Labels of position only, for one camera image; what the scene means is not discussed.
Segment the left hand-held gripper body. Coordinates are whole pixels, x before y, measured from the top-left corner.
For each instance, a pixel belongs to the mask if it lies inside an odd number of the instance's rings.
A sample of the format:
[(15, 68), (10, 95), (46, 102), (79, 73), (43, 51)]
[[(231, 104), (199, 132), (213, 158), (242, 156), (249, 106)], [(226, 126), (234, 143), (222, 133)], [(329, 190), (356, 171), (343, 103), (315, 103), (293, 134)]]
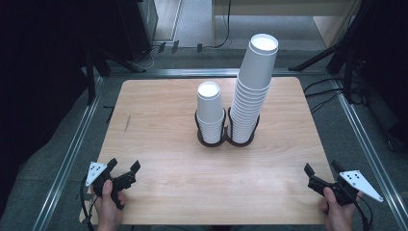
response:
[(106, 168), (107, 164), (91, 162), (85, 181), (86, 186), (92, 186), (94, 193), (97, 196), (101, 196), (105, 181), (111, 180), (113, 182), (113, 192), (111, 194), (112, 200), (114, 201), (116, 208), (122, 210), (124, 206), (118, 199), (117, 193), (129, 189), (136, 182), (136, 174), (133, 174), (131, 170), (129, 170), (122, 175), (113, 177), (111, 174), (107, 174)]

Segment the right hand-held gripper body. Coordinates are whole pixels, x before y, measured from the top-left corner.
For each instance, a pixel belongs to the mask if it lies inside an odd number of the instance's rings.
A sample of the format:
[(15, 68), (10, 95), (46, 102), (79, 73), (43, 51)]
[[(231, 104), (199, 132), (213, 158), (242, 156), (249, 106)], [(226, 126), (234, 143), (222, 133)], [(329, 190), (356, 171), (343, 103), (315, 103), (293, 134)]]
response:
[(378, 202), (383, 201), (383, 197), (359, 170), (342, 172), (335, 183), (328, 183), (314, 175), (309, 177), (308, 187), (320, 195), (323, 195), (324, 188), (330, 188), (341, 206), (352, 204), (358, 193), (368, 195)]

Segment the black wire cup holder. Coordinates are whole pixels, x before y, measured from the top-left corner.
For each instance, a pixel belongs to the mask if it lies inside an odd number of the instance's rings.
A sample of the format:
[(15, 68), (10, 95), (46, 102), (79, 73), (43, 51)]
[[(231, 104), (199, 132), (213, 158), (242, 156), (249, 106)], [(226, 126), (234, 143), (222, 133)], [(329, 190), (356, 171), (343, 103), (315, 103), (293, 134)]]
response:
[(199, 122), (198, 122), (198, 115), (197, 115), (197, 113), (194, 113), (194, 120), (195, 120), (195, 124), (196, 124), (196, 127), (197, 127), (196, 135), (197, 135), (198, 141), (202, 145), (204, 145), (206, 147), (218, 147), (218, 146), (221, 146), (225, 141), (227, 141), (228, 143), (230, 143), (233, 146), (245, 147), (245, 146), (250, 145), (253, 142), (254, 137), (255, 137), (255, 131), (256, 131), (257, 127), (258, 127), (260, 118), (257, 117), (255, 126), (252, 129), (251, 135), (250, 135), (249, 139), (246, 142), (235, 142), (233, 140), (234, 121), (233, 121), (232, 117), (230, 116), (230, 111), (231, 111), (231, 109), (224, 110), (224, 118), (222, 120), (222, 125), (223, 125), (222, 131), (220, 132), (220, 137), (219, 137), (218, 141), (214, 142), (214, 143), (208, 143), (208, 142), (204, 141), (203, 134), (201, 132), (201, 128), (200, 128)]

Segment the short stack of paper cups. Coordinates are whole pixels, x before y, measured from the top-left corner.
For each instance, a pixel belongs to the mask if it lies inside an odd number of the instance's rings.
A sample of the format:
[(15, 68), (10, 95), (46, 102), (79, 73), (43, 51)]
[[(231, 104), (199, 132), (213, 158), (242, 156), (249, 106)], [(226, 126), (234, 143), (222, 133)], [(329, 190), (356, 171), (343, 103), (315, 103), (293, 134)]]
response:
[(207, 81), (199, 85), (195, 115), (202, 140), (208, 144), (219, 142), (225, 114), (220, 88), (216, 82)]

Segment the tall stack of paper cups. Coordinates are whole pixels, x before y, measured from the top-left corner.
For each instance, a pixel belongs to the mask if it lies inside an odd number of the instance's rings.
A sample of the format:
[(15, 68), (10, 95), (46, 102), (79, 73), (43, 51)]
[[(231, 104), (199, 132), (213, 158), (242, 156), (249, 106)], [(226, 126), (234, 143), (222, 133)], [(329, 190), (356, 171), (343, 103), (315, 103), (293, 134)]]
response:
[(271, 84), (277, 51), (278, 40), (268, 34), (254, 35), (248, 43), (230, 108), (235, 142), (249, 139), (260, 116)]

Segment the person's left hand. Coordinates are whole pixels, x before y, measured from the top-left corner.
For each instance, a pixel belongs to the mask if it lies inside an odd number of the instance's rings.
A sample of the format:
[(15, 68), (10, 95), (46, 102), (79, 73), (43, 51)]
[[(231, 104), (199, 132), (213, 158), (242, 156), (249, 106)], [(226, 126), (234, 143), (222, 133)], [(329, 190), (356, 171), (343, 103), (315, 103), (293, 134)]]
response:
[(92, 196), (98, 215), (97, 231), (116, 231), (122, 223), (123, 212), (116, 208), (111, 197), (112, 192), (113, 182), (106, 180), (102, 188), (102, 195)]

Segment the person's right hand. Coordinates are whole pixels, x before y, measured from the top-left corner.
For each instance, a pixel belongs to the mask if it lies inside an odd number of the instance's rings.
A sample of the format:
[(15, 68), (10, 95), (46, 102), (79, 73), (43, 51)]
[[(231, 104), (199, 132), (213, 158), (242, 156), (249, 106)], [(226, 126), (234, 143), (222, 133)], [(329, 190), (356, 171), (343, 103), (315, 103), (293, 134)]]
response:
[(330, 188), (323, 189), (319, 208), (325, 213), (327, 231), (352, 231), (352, 222), (357, 210), (354, 204), (341, 206)]

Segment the black tripod stand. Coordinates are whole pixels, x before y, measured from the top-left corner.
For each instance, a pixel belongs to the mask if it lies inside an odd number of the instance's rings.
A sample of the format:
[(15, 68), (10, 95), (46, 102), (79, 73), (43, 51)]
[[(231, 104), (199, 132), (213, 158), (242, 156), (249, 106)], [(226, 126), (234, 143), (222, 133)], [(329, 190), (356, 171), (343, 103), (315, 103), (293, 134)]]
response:
[(379, 0), (362, 0), (360, 9), (347, 27), (345, 34), (338, 42), (306, 62), (297, 66), (289, 67), (288, 70), (302, 71), (331, 55), (332, 58), (326, 67), (326, 72), (328, 74), (338, 74), (343, 65), (345, 65), (343, 94), (347, 102), (352, 103), (351, 86), (355, 54), (358, 47), (363, 42), (363, 34), (368, 30), (370, 18), (375, 11), (375, 6), (378, 1)]

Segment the black metal stand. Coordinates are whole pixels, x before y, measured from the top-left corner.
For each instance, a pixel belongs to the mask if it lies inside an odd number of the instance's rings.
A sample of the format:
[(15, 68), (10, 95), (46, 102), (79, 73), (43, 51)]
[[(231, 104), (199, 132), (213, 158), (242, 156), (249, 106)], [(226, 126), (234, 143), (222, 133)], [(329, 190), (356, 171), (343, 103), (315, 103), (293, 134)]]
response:
[(135, 63), (129, 63), (118, 56), (108, 52), (106, 49), (89, 46), (86, 50), (86, 76), (88, 80), (88, 104), (90, 105), (96, 98), (96, 86), (94, 80), (94, 69), (96, 69), (102, 76), (109, 77), (111, 69), (107, 60), (112, 60), (122, 67), (136, 73), (145, 72), (144, 67), (137, 67)]

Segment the dark curtain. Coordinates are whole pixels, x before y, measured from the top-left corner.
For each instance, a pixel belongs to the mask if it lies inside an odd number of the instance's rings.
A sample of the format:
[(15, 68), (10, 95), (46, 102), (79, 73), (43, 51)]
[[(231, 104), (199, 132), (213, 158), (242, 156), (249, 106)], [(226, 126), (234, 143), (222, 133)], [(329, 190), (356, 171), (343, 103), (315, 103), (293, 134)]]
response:
[(19, 167), (88, 86), (62, 0), (0, 0), (0, 214)]

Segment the light wooden shelf unit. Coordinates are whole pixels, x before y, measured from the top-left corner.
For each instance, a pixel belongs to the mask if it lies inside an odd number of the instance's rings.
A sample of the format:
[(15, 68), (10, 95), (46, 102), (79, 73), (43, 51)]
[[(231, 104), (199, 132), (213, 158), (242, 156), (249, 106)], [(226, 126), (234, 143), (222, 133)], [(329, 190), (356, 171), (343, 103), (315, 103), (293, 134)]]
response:
[(212, 41), (216, 39), (217, 15), (311, 16), (326, 47), (344, 34), (347, 21), (362, 0), (212, 0)]

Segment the black cabinet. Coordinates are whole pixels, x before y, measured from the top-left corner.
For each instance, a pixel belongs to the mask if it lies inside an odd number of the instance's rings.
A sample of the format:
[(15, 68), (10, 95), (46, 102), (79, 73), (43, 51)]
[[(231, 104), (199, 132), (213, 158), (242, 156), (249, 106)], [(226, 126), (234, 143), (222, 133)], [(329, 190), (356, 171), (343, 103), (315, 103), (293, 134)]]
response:
[(132, 60), (149, 52), (153, 46), (158, 14), (154, 0), (117, 0), (130, 44)]

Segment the light wooden board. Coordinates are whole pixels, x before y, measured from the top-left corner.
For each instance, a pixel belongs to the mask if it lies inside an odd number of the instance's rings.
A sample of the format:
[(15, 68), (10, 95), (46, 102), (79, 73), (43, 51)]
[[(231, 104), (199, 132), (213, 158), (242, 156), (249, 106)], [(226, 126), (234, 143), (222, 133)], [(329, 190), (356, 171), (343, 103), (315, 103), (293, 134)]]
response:
[(155, 41), (174, 40), (183, 0), (155, 0), (158, 22)]

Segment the aluminium frame rail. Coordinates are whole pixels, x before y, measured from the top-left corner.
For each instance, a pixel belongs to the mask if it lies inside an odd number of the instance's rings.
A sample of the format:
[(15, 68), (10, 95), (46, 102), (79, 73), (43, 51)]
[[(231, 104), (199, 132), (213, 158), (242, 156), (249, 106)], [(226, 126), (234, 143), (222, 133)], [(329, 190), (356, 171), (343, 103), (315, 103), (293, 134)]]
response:
[(58, 158), (51, 159), (48, 155), (45, 160), (49, 165), (47, 173), (51, 174), (52, 184), (30, 231), (51, 231), (51, 223), (59, 224), (61, 228), (76, 224), (82, 226), (79, 220), (82, 213), (80, 190), (83, 177), (88, 171), (89, 160), (78, 165), (81, 162), (77, 158), (105, 82), (103, 77), (96, 79), (95, 98), (88, 104), (88, 96), (81, 96), (51, 139), (50, 153), (58, 154)]
[(370, 109), (350, 104), (343, 94), (339, 101), (376, 179), (380, 194), (400, 231), (408, 231), (408, 154), (396, 153)]
[[(142, 72), (132, 72), (120, 69), (111, 73), (112, 77), (123, 77), (129, 79), (179, 79), (179, 78), (232, 78), (238, 74), (237, 68), (183, 68), (183, 69), (149, 69)], [(324, 68), (312, 68), (302, 71), (290, 71), (287, 68), (275, 68), (273, 77), (281, 76), (303, 76), (303, 75), (325, 75)]]

